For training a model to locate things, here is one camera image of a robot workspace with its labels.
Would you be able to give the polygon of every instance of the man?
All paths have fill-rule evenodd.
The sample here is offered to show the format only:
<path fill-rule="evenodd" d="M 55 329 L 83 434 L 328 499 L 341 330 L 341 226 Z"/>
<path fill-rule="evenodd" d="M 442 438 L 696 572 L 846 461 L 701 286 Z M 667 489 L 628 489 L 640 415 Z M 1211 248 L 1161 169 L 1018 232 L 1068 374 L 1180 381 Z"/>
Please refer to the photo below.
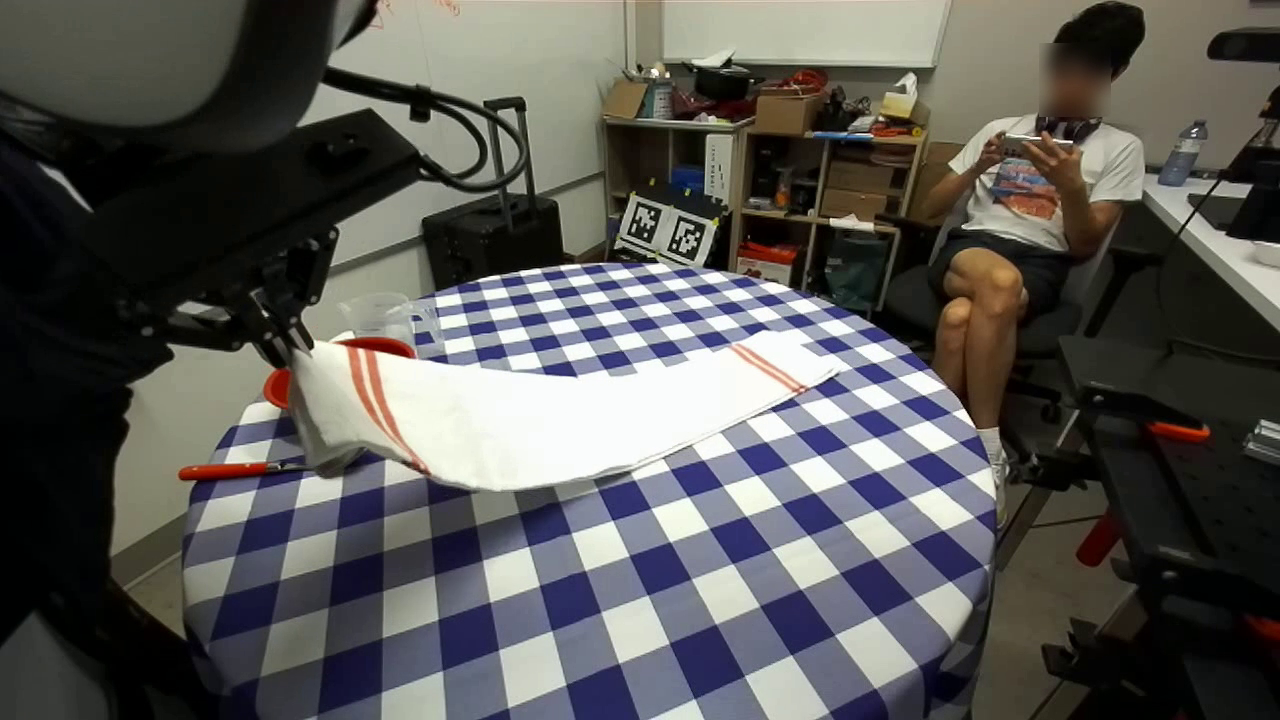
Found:
<path fill-rule="evenodd" d="M 1107 81 L 1116 81 L 1142 45 L 1142 10 L 1091 3 L 1059 34 L 1102 34 Z M 1141 191 L 1142 144 L 1096 116 L 992 118 L 926 191 L 930 220 L 966 196 L 966 220 L 926 269 L 926 283 L 942 300 L 930 369 L 962 398 L 997 481 L 1009 474 L 999 406 L 1015 329 L 1059 300 L 1068 269 L 1113 237 L 1122 203 Z"/>

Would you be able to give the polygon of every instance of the white box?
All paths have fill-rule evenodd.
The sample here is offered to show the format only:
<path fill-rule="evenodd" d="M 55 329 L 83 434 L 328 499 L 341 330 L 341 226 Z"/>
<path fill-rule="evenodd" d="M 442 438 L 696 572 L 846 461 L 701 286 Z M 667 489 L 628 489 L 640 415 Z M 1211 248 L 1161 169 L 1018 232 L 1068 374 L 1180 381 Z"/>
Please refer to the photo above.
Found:
<path fill-rule="evenodd" d="M 705 134 L 705 196 L 726 203 L 731 196 L 731 134 L 707 132 Z"/>
<path fill-rule="evenodd" d="M 800 258 L 800 248 L 786 245 L 786 248 L 769 248 L 769 245 L 742 245 L 731 258 L 737 271 L 742 274 L 757 274 L 765 283 L 791 283 L 791 271 L 795 271 L 795 258 Z"/>

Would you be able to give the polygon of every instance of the blue checkered tablecloth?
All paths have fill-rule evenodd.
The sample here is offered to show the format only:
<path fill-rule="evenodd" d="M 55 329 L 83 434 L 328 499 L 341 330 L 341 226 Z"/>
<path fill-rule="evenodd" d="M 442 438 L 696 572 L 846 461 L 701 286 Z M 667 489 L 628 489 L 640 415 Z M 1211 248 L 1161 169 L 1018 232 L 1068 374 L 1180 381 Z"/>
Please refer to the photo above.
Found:
<path fill-rule="evenodd" d="M 667 265 L 541 269 L 418 305 L 422 357 L 556 374 L 765 329 L 845 371 L 606 483 L 463 495 L 379 461 L 198 483 L 186 637 L 227 716 L 962 716 L 992 471 L 902 345 Z M 268 402 L 221 443 L 297 453 Z"/>

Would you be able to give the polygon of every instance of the computer monitor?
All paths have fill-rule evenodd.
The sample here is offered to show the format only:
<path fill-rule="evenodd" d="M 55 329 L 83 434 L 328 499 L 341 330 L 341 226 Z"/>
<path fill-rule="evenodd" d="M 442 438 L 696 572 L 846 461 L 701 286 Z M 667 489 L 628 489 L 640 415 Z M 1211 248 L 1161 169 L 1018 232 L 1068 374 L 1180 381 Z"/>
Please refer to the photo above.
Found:
<path fill-rule="evenodd" d="M 1248 196 L 1193 196 L 1198 217 L 1241 241 L 1280 241 L 1280 159 L 1251 164 Z"/>

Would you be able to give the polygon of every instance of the white t-shirt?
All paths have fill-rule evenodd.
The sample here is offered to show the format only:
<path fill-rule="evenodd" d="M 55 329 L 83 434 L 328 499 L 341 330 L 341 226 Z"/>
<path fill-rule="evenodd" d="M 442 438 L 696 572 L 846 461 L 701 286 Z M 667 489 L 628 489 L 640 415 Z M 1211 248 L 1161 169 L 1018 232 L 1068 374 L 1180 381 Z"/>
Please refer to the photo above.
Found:
<path fill-rule="evenodd" d="M 1035 134 L 1035 116 L 992 118 L 952 154 L 952 172 L 962 177 L 997 132 Z M 1076 144 L 1076 152 L 1084 152 L 1081 181 L 1087 203 L 1142 199 L 1142 144 L 1130 132 L 1101 125 L 1084 144 Z M 966 232 L 992 232 L 1015 245 L 1068 253 L 1059 196 L 1023 154 L 1002 154 L 992 164 L 976 181 L 962 212 L 966 220 L 959 226 Z"/>

